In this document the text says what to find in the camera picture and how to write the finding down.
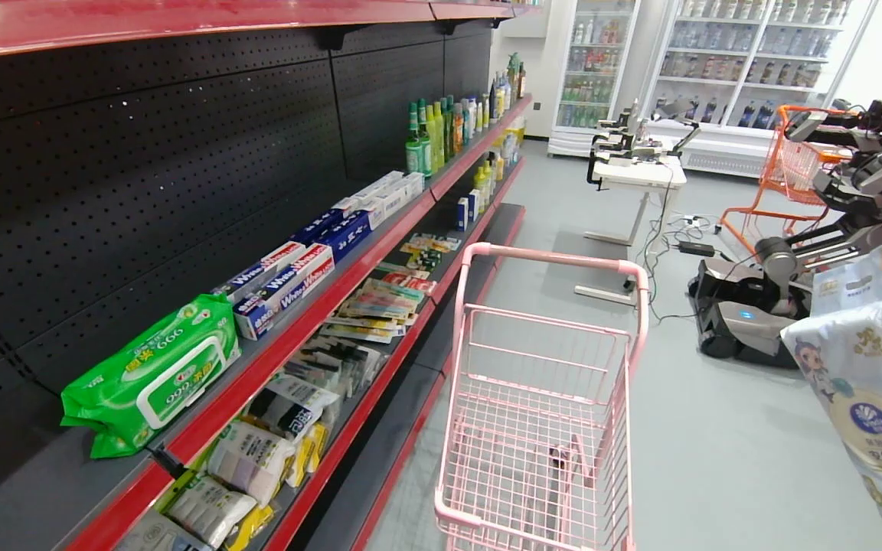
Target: glass door refrigerator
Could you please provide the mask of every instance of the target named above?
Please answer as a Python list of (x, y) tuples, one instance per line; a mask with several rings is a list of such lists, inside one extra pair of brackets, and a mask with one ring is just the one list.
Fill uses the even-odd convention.
[[(683, 166), (759, 177), (781, 105), (830, 107), (878, 0), (677, 0), (643, 112), (687, 100)], [(650, 122), (675, 140), (689, 129)]]
[(574, 6), (547, 152), (587, 157), (598, 119), (615, 112), (639, 2), (577, 0)]

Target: pink shopping cart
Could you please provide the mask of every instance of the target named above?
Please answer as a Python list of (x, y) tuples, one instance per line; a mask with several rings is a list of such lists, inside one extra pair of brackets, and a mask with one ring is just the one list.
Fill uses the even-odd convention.
[(455, 363), (434, 491), (449, 550), (631, 551), (628, 381), (637, 332), (465, 303), (474, 255), (613, 269), (633, 262), (470, 245), (455, 297)]

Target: white table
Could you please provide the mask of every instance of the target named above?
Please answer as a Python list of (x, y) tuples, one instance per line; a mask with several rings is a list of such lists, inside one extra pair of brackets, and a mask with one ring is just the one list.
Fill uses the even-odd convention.
[[(662, 231), (665, 231), (665, 224), (672, 217), (672, 205), (675, 205), (676, 195), (679, 189), (686, 184), (686, 174), (683, 172), (682, 164), (679, 163), (679, 157), (658, 158), (658, 163), (645, 163), (644, 161), (633, 161), (633, 164), (627, 167), (619, 165), (610, 165), (606, 158), (598, 154), (598, 160), (594, 166), (594, 175), (601, 178), (602, 186), (608, 188), (623, 187), (633, 189), (642, 193), (642, 199), (639, 202), (638, 213), (635, 215), (635, 222), (632, 224), (631, 231), (627, 237), (618, 237), (606, 235), (603, 233), (595, 233), (595, 231), (585, 231), (584, 237), (588, 240), (605, 241), (615, 243), (625, 247), (631, 246), (635, 241), (635, 235), (642, 224), (642, 217), (645, 215), (645, 207), (648, 205), (648, 195), (655, 193), (658, 195), (659, 206), (662, 209), (661, 220), (658, 222), (659, 235), (648, 244), (645, 251), (645, 257), (655, 254), (655, 248), (662, 244)], [(573, 292), (609, 300), (620, 304), (635, 304), (634, 293), (624, 294), (616, 292), (608, 292), (603, 289), (593, 289), (593, 287), (585, 287), (583, 285), (575, 286)]]

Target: orange shopping cart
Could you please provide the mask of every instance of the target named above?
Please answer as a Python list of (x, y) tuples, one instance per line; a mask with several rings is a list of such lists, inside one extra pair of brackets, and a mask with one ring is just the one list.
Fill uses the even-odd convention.
[[(764, 171), (760, 175), (760, 183), (753, 203), (748, 207), (733, 207), (724, 210), (724, 213), (720, 215), (721, 226), (730, 231), (750, 255), (755, 253), (755, 243), (763, 237), (778, 233), (793, 235), (798, 231), (818, 226), (820, 220), (829, 214), (829, 209), (815, 195), (815, 191), (812, 189), (812, 179), (819, 170), (832, 168), (841, 161), (850, 158), (846, 150), (838, 147), (788, 140), (785, 137), (785, 128), (788, 126), (791, 115), (799, 111), (826, 111), (832, 112), (832, 114), (839, 112), (795, 105), (779, 107), (780, 121), (775, 129), (774, 139), (771, 140), (771, 147), (769, 154), (767, 154), (766, 163), (764, 163)], [(799, 215), (763, 210), (760, 201), (763, 199), (764, 191), (781, 193), (792, 203), (818, 205), (822, 207), (822, 212), (818, 215)], [(734, 223), (731, 223), (731, 219), (737, 220), (738, 217), (741, 217), (742, 220), (740, 224), (735, 226)], [(777, 220), (781, 227), (774, 226), (770, 230), (762, 231), (760, 224), (763, 219)]]

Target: green wet wipes package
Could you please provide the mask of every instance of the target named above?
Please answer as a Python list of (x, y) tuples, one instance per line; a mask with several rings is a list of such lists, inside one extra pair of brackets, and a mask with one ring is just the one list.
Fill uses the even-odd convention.
[(96, 430), (90, 457), (136, 453), (240, 356), (227, 297), (199, 295), (60, 394), (63, 426)]

